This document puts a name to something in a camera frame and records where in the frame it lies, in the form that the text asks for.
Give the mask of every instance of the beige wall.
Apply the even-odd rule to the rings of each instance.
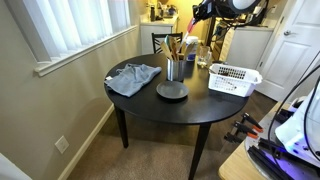
[[[270,13],[269,12],[267,14],[267,18],[268,19],[273,19],[273,20],[280,19],[280,16],[281,16],[281,14],[282,14],[282,12],[283,12],[286,4],[287,4],[287,1],[288,0],[270,0],[268,7],[271,8],[272,6],[277,5],[277,9],[276,9],[275,13]]]
[[[168,5],[175,5],[179,9],[179,22],[178,22],[178,32],[183,32],[183,34],[187,31],[187,26],[193,17],[192,5],[198,5],[202,0],[161,0],[162,3]],[[206,33],[208,29],[208,24],[200,21],[194,27],[190,36],[197,36],[199,40],[205,40]]]
[[[130,3],[137,23],[143,1]],[[39,77],[4,0],[0,24],[0,152],[32,179],[57,179],[111,106],[106,73],[140,54],[139,28]],[[54,146],[62,135],[70,144],[63,155]]]

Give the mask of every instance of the white appliance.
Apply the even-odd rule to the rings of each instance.
[[[318,85],[312,99],[306,118],[307,139],[318,159],[307,149],[308,145],[304,136],[304,116],[312,92],[309,93],[294,115],[276,128],[275,133],[290,154],[320,167],[320,161],[318,160],[320,159],[320,85]]]

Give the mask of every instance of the kitchen utensil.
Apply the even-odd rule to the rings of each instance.
[[[176,40],[174,39],[174,37],[169,36],[169,42],[170,42],[170,49],[171,49],[171,54],[173,56],[174,60],[179,60],[179,58],[177,57],[177,48],[176,48]]]
[[[164,42],[167,44],[168,48],[169,48],[169,51],[171,51],[171,47],[170,47],[170,39],[169,39],[169,35],[167,35],[165,38],[164,38]]]
[[[194,47],[195,43],[192,42],[191,44],[189,44],[186,48],[186,50],[184,51],[184,57],[183,60],[187,60],[189,53],[192,51],[193,47]]]
[[[160,48],[162,49],[162,51],[164,52],[164,54],[167,56],[168,59],[173,60],[169,47],[164,41],[161,42]]]
[[[181,44],[180,44],[180,46],[178,47],[177,52],[180,51],[180,49],[181,49],[181,47],[182,47],[182,44],[187,40],[187,37],[188,37],[189,33],[191,33],[191,31],[193,30],[193,28],[194,28],[194,26],[195,26],[195,24],[193,24],[194,21],[195,21],[195,19],[194,19],[194,18],[191,18],[191,20],[190,20],[190,22],[189,22],[189,24],[188,24],[188,27],[187,27],[187,32],[186,32],[186,34],[184,35],[183,39],[181,40]]]

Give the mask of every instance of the glass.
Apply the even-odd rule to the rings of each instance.
[[[198,64],[202,68],[210,65],[211,54],[209,46],[200,46]]]

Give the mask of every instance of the white plastic basket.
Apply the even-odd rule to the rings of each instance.
[[[262,81],[258,71],[222,64],[210,66],[209,89],[241,97],[250,96]]]

